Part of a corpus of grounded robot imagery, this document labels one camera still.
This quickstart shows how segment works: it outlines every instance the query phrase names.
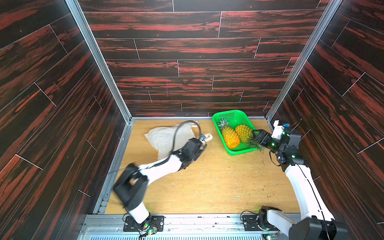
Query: cable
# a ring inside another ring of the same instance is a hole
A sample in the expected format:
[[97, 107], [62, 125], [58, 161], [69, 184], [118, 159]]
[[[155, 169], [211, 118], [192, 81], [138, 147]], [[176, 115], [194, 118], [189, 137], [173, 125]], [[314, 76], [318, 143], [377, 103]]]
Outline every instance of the cable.
[[301, 123], [301, 120], [302, 120], [302, 118], [300, 119], [300, 121], [297, 123], [297, 125], [292, 130], [294, 130], [297, 126], [299, 126], [299, 124]]
[[248, 210], [242, 211], [242, 212], [240, 213], [240, 220], [241, 220], [243, 223], [245, 222], [245, 220], [243, 220], [243, 219], [241, 218], [241, 215], [243, 215], [243, 213], [245, 213], [245, 212], [250, 212], [250, 213], [252, 213], [252, 214], [258, 215], [257, 213], [254, 213], [254, 212], [251, 212], [251, 211], [248, 211]]
[[[307, 178], [307, 176], [304, 174], [303, 170], [301, 169], [300, 165], [298, 165], [298, 166], [299, 166], [300, 171], [303, 173], [304, 177]], [[323, 221], [324, 221], [323, 223], [324, 223], [324, 226], [325, 226], [325, 231], [327, 232], [328, 240], [330, 240], [330, 239], [329, 239], [328, 230], [327, 230], [327, 224], [325, 223], [326, 220], [325, 220], [325, 217], [324, 217], [323, 210], [321, 209], [319, 200], [318, 200], [317, 197], [316, 197], [316, 194], [315, 194], [315, 192], [314, 192], [314, 190], [313, 190], [312, 184], [310, 184], [309, 181], [307, 181], [307, 182], [308, 182], [308, 184], [310, 185], [310, 187], [311, 187], [311, 189], [312, 189], [313, 195], [314, 195], [314, 197], [316, 198], [317, 204], [318, 204], [318, 206], [319, 206], [319, 208], [320, 208], [320, 210], [321, 210], [321, 214], [323, 215]]]
[[155, 221], [151, 222], [150, 225], [151, 225], [151, 224], [154, 224], [157, 228], [159, 228], [159, 227], [157, 226], [157, 224], [155, 223]]
[[177, 131], [180, 129], [180, 127], [182, 125], [184, 125], [185, 123], [188, 123], [188, 122], [192, 122], [192, 123], [194, 123], [194, 124], [196, 124], [198, 126], [198, 128], [199, 128], [199, 138], [201, 137], [201, 128], [200, 128], [200, 125], [197, 122], [189, 120], [189, 121], [185, 121], [185, 122], [180, 123], [180, 125], [177, 126], [176, 131], [175, 131], [175, 133], [173, 135], [172, 148], [170, 150], [169, 156], [166, 159], [164, 159], [164, 161], [156, 163], [156, 164], [154, 164], [153, 166], [151, 166], [149, 168], [158, 167], [158, 166], [163, 165], [164, 163], [168, 162], [168, 160], [171, 157], [171, 155], [172, 155], [172, 153], [174, 151], [174, 148], [175, 148], [175, 140], [176, 140]]
[[128, 213], [125, 213], [125, 214], [122, 216], [122, 221], [123, 221], [123, 222], [125, 222], [125, 221], [127, 220], [127, 217], [128, 217], [128, 216], [127, 216], [127, 217], [125, 218], [125, 220], [124, 220], [124, 216], [127, 215], [127, 214], [128, 214]]
[[277, 165], [276, 163], [274, 163], [274, 162], [272, 161], [271, 152], [272, 152], [272, 150], [270, 150], [270, 151], [269, 151], [269, 157], [271, 158], [271, 162], [272, 162], [273, 164], [275, 164], [276, 166], [280, 167], [280, 166], [281, 166], [281, 164]]
[[141, 240], [143, 237], [146, 237], [148, 235], [147, 232], [145, 232], [144, 234], [141, 234], [141, 232], [138, 228], [137, 228], [137, 231], [139, 232], [139, 240]]

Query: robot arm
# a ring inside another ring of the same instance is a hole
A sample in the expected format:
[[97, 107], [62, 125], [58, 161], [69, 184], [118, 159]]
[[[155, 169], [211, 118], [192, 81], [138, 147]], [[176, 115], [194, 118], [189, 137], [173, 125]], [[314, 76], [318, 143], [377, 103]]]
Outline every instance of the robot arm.
[[202, 154], [210, 140], [211, 134], [201, 135], [198, 139], [188, 140], [181, 149], [172, 152], [167, 158], [138, 167], [129, 164], [125, 168], [113, 189], [141, 231], [148, 227], [151, 220], [151, 215], [142, 202], [147, 187], [167, 174], [188, 167]]
[[263, 206], [259, 211], [259, 226], [262, 229], [275, 226], [295, 240], [345, 239], [346, 227], [334, 220], [312, 180], [309, 164], [298, 154], [301, 134], [288, 124], [279, 125], [279, 121], [274, 126], [272, 135], [256, 130], [254, 141], [276, 154], [298, 200], [301, 221], [295, 222], [280, 209]]

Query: plastic basket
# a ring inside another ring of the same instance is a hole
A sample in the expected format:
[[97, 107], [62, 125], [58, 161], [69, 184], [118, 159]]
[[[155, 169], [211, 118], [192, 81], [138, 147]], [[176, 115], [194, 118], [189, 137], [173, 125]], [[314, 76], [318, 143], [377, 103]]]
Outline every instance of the plastic basket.
[[220, 113], [215, 113], [212, 116], [212, 120], [215, 123], [216, 130], [221, 138], [221, 141], [223, 142], [223, 145], [227, 151], [227, 153], [231, 156], [246, 153], [246, 152], [251, 152], [254, 150], [257, 150], [257, 147], [250, 147], [249, 145], [240, 142], [240, 145], [237, 146], [234, 149], [229, 149], [227, 145], [225, 144], [225, 141], [223, 139], [223, 136], [221, 135], [220, 129], [217, 126], [218, 123], [220, 123], [220, 118], [226, 118], [229, 121], [229, 126], [231, 126], [233, 129], [235, 129], [239, 125], [246, 125], [253, 130], [256, 130], [255, 127], [253, 126], [252, 122], [249, 120], [247, 115], [240, 110], [230, 110], [230, 111], [225, 111], [225, 112], [220, 112]]

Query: dark wood wall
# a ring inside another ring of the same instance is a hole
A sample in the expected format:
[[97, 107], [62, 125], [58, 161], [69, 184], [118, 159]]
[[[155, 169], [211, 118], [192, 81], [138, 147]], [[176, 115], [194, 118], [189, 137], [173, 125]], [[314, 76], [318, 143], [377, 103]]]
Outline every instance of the dark wood wall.
[[79, 0], [133, 116], [265, 116], [327, 0]]
[[344, 0], [274, 116], [300, 122], [300, 149], [351, 239], [384, 239], [382, 1]]
[[0, 239], [74, 239], [125, 122], [64, 0], [1, 8]]

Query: plastic bag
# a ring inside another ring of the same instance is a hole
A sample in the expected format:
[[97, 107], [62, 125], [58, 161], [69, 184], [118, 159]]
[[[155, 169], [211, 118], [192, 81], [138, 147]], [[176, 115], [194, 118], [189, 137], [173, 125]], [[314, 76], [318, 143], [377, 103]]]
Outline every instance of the plastic bag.
[[[179, 124], [172, 127], [156, 127], [145, 134], [148, 142], [158, 152], [158, 160], [168, 157], [172, 148], [173, 136], [178, 126]], [[174, 151], [182, 148], [189, 139], [195, 137], [192, 127], [197, 127], [197, 125], [187, 122], [178, 129]]]

